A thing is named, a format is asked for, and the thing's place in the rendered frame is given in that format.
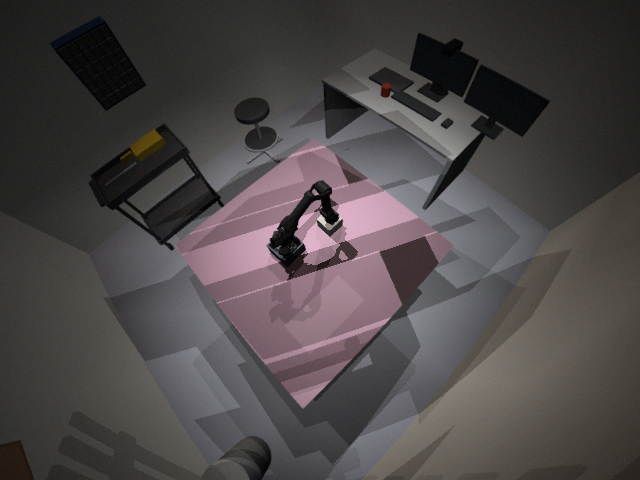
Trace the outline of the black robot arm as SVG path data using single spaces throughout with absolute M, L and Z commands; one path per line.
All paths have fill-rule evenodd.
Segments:
M 313 189 L 316 189 L 319 194 L 314 195 L 312 193 Z M 319 180 L 313 183 L 311 188 L 304 193 L 303 198 L 292 211 L 292 213 L 282 219 L 279 226 L 277 227 L 278 231 L 273 232 L 272 237 L 269 239 L 271 244 L 275 248 L 277 248 L 278 246 L 286 242 L 285 239 L 292 239 L 295 231 L 298 230 L 297 226 L 299 219 L 310 206 L 310 204 L 315 200 L 321 200 L 322 208 L 319 211 L 320 214 L 326 219 L 324 220 L 331 225 L 334 224 L 338 220 L 339 214 L 331 207 L 331 194 L 332 188 L 324 180 Z

